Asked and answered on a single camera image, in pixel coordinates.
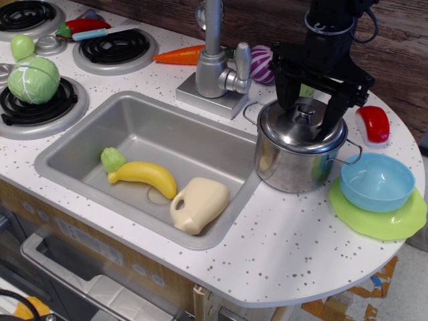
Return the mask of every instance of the faucet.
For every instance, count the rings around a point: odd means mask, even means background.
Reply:
[[[232,119],[248,100],[251,87],[251,50],[241,42],[235,51],[236,70],[227,67],[220,46],[222,0],[205,1],[205,47],[196,73],[177,88],[177,100]]]

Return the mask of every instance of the toy banana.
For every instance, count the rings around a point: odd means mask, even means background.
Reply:
[[[108,173],[108,181],[150,184],[168,199],[173,199],[177,195],[174,176],[166,168],[154,163],[135,161],[123,164],[116,172]]]

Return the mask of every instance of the toy stove burner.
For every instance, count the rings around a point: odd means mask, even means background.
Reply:
[[[16,1],[0,7],[0,41],[23,34],[37,39],[58,29],[64,12],[45,1]]]
[[[55,95],[44,104],[22,102],[6,88],[0,95],[0,105],[6,112],[1,119],[8,126],[43,124],[68,112],[77,101],[73,86],[65,79],[61,79]]]
[[[16,98],[8,87],[0,93],[0,136],[31,140],[57,134],[74,125],[89,106],[88,95],[75,80],[62,77],[53,98],[40,105],[26,104]]]
[[[91,74],[117,76],[149,65],[157,51],[151,35],[133,29],[81,41],[73,48],[73,59],[80,69]]]

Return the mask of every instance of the toy carrot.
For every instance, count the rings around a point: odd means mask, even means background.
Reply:
[[[197,65],[199,52],[204,47],[205,45],[193,45],[191,47],[161,53],[160,55],[154,56],[153,60],[165,64]],[[225,48],[225,51],[228,58],[233,58],[235,53],[233,48]]]

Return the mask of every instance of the green vegetable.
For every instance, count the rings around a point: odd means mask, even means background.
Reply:
[[[114,147],[105,148],[101,153],[101,163],[107,173],[116,172],[126,163],[122,153]]]
[[[72,28],[68,27],[65,22],[61,23],[58,30],[55,32],[57,37],[63,39],[72,39]]]
[[[34,49],[33,38],[28,35],[16,35],[11,40],[12,56],[17,62],[31,56]]]
[[[27,58],[18,62],[7,79],[11,93],[28,104],[51,100],[60,85],[56,65],[46,58]]]

